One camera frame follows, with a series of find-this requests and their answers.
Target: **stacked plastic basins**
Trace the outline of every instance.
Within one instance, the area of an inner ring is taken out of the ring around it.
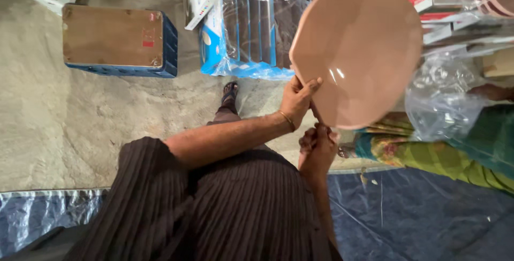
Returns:
[[[177,29],[160,11],[68,4],[63,8],[63,53],[67,67],[99,75],[178,74]]]
[[[290,79],[288,52],[310,1],[220,0],[201,28],[202,73]]]

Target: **person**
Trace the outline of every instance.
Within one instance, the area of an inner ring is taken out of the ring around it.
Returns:
[[[469,93],[490,100],[514,100],[514,89],[486,84]],[[465,137],[439,142],[414,142],[406,113],[392,112],[358,130],[338,155],[364,158],[397,167],[417,168],[514,194],[514,106],[485,107]]]
[[[326,174],[337,134],[316,124],[298,169],[264,144],[299,128],[322,79],[285,86],[241,120],[237,83],[207,126],[125,144],[111,191],[67,260],[341,260]]]

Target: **foot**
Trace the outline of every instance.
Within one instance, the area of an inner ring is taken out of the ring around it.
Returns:
[[[353,143],[345,143],[345,144],[340,145],[337,155],[344,159],[356,159],[357,154],[355,153],[354,144]]]
[[[235,100],[238,87],[239,86],[235,81],[229,82],[225,87],[223,87],[222,105],[228,100]]]

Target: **bangle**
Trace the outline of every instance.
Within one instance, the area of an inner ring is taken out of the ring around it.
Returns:
[[[283,116],[286,118],[287,122],[289,122],[289,126],[291,126],[291,132],[295,131],[295,130],[296,130],[296,126],[294,125],[294,123],[292,122],[292,120],[291,120],[288,116],[286,116],[286,114],[285,114],[285,113],[283,113],[283,112],[281,112],[281,111],[279,111],[279,113],[280,113],[281,115],[283,115]]]

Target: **hand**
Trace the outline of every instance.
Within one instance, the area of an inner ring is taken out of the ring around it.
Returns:
[[[469,90],[468,93],[483,95],[490,100],[509,100],[514,98],[514,93],[511,89],[497,87],[492,84],[485,84],[479,87],[474,87]]]
[[[315,124],[315,128],[309,128],[305,132],[299,140],[300,158],[298,160],[298,169],[305,179],[314,182],[326,180],[326,174],[336,157],[338,138],[338,133],[318,123]]]
[[[323,80],[318,78],[307,82],[303,87],[295,75],[286,84],[280,111],[292,120],[295,129],[300,127],[305,113],[309,110],[312,95],[318,91],[322,83]]]

